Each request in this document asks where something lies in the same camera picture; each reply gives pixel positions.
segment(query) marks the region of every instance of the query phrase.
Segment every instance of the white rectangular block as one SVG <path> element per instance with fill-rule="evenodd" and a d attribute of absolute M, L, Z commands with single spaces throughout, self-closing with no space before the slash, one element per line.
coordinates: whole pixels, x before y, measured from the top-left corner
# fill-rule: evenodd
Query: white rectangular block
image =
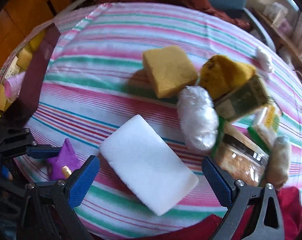
<path fill-rule="evenodd" d="M 198 183 L 198 177 L 140 115 L 122 125 L 99 149 L 128 188 L 158 216 Z"/>

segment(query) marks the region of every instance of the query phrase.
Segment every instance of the blue gripper pad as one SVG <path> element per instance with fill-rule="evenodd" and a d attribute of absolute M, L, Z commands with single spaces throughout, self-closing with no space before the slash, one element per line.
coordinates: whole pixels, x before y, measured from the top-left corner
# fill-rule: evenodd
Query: blue gripper pad
<path fill-rule="evenodd" d="M 72 209 L 80 206 L 94 178 L 99 172 L 100 161 L 91 155 L 80 169 L 72 172 L 66 181 L 65 194 Z"/>
<path fill-rule="evenodd" d="M 232 190 L 207 157 L 203 159 L 202 172 L 209 182 L 220 205 L 230 208 L 232 206 Z"/>

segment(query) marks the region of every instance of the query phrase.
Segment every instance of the striped tablecloth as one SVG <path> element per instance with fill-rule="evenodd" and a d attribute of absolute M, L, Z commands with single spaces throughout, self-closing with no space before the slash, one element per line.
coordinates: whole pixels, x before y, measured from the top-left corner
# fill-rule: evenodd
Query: striped tablecloth
<path fill-rule="evenodd" d="M 53 20 L 61 37 L 41 90 L 38 110 L 29 120 L 39 144 L 61 146 L 66 137 L 84 162 L 99 144 L 127 120 L 140 114 L 198 175 L 198 186 L 161 217 L 145 207 L 105 160 L 81 206 L 75 211 L 88 230 L 105 239 L 153 236 L 194 225 L 225 208 L 201 172 L 202 157 L 183 143 L 176 98 L 156 98 L 145 72 L 142 52 L 177 45 L 199 70 L 211 56 L 259 67 L 255 48 L 264 44 L 216 17 L 178 6 L 152 3 L 104 4 Z M 279 135 L 292 142 L 288 186 L 300 189 L 302 203 L 302 85 L 273 52 L 275 74 L 267 85 L 284 111 Z M 235 123 L 247 135 L 254 116 Z M 16 162 L 30 181 L 46 181 L 44 162 L 21 156 Z"/>

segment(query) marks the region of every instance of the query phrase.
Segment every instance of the silver screw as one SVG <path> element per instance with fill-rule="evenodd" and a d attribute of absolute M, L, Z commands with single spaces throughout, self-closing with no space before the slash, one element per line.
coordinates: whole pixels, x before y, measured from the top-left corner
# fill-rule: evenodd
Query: silver screw
<path fill-rule="evenodd" d="M 64 179 L 60 179 L 57 182 L 58 186 L 63 186 L 65 183 L 66 183 L 66 181 Z"/>
<path fill-rule="evenodd" d="M 240 179 L 238 179 L 238 180 L 236 181 L 236 184 L 239 185 L 240 187 L 243 187 L 243 186 L 245 185 L 245 182 L 242 181 L 242 180 L 240 180 Z"/>
<path fill-rule="evenodd" d="M 35 184 L 34 183 L 30 183 L 29 185 L 28 185 L 28 188 L 29 189 L 33 189 L 35 187 Z"/>
<path fill-rule="evenodd" d="M 268 189 L 273 189 L 273 188 L 274 188 L 274 186 L 273 186 L 271 183 L 267 183 L 267 184 L 266 184 L 266 187 L 267 187 Z"/>

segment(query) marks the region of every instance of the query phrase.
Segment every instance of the wooden cabinet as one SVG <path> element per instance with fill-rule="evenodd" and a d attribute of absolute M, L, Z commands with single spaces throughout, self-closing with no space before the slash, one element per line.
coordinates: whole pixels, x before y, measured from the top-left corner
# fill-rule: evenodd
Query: wooden cabinet
<path fill-rule="evenodd" d="M 72 0 L 9 0 L 0 12 L 0 68 L 16 46 L 34 27 L 53 18 Z"/>

